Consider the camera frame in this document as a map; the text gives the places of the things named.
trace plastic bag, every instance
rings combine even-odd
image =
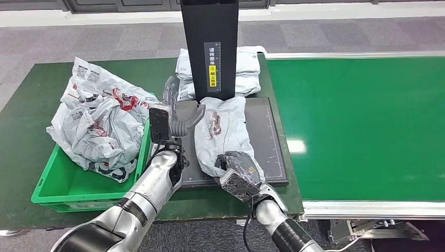
[[[72,76],[60,101],[69,109],[81,103],[94,108],[105,97],[116,99],[121,109],[128,111],[140,123],[145,123],[149,117],[149,104],[158,102],[153,94],[76,57]]]
[[[158,103],[156,97],[76,58],[60,101],[46,129],[52,139],[84,170],[124,182],[136,168],[148,107]]]
[[[205,97],[201,104],[206,105],[206,110],[202,120],[195,126],[195,149],[203,172],[212,177],[222,177],[226,171],[215,166],[218,156],[228,151],[244,152],[252,158],[264,182],[264,172],[255,160],[246,128],[246,99],[234,97],[221,101]]]

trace green table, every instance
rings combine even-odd
[[[307,218],[445,217],[442,52],[267,64]]]
[[[174,75],[176,59],[102,61],[95,64],[128,82],[153,92],[161,99],[164,83]],[[287,149],[277,102],[266,61],[260,57],[262,90],[269,97],[284,154],[289,185],[276,189],[287,203],[289,214],[303,213],[300,193]],[[0,112],[0,229],[67,227],[96,217],[100,212],[66,213],[33,204],[31,194],[54,148],[45,132],[71,76],[72,63],[36,64]],[[164,206],[158,221],[220,219],[245,216],[248,209],[221,188],[180,190]]]

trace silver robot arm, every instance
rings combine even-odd
[[[137,252],[158,212],[181,186],[169,172],[177,163],[173,151],[161,151],[116,206],[62,236],[51,252]]]
[[[170,106],[149,109],[156,152],[148,168],[116,206],[64,234],[51,252],[137,252],[162,207],[182,184],[182,143],[204,116],[201,105],[187,121],[178,121]]]

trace tabletop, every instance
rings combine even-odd
[[[269,97],[289,184],[276,186],[291,216],[303,213],[299,188],[281,124],[269,71],[260,56],[261,92]],[[176,59],[141,59],[93,62],[126,81],[156,94],[161,100],[164,83],[175,75]],[[88,221],[101,212],[57,213],[30,201],[55,143],[46,133],[71,76],[72,62],[36,64],[0,112],[0,229],[61,228]],[[176,192],[162,208],[158,221],[222,219],[246,216],[241,201],[218,187]]]

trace white plastic bag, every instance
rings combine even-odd
[[[124,182],[136,168],[148,107],[158,103],[156,97],[76,58],[61,102],[46,129],[52,139],[84,170]]]
[[[74,109],[81,103],[97,106],[104,97],[116,99],[121,109],[140,123],[145,123],[149,117],[149,104],[158,102],[153,94],[76,57],[72,76],[60,101]]]
[[[267,53],[262,46],[242,46],[237,48],[236,75],[259,75],[260,62],[257,52]],[[181,49],[176,63],[176,74],[181,80],[192,80],[192,68],[187,49]]]
[[[226,171],[215,167],[219,154],[226,151],[247,153],[258,169],[264,182],[264,172],[255,160],[246,128],[244,108],[246,99],[234,97],[226,101],[205,97],[201,104],[206,105],[204,117],[195,126],[195,149],[203,172],[212,177],[222,177]]]
[[[235,77],[235,96],[246,97],[261,91],[260,79],[255,75],[241,75]],[[195,100],[195,86],[193,80],[179,80],[177,101]]]

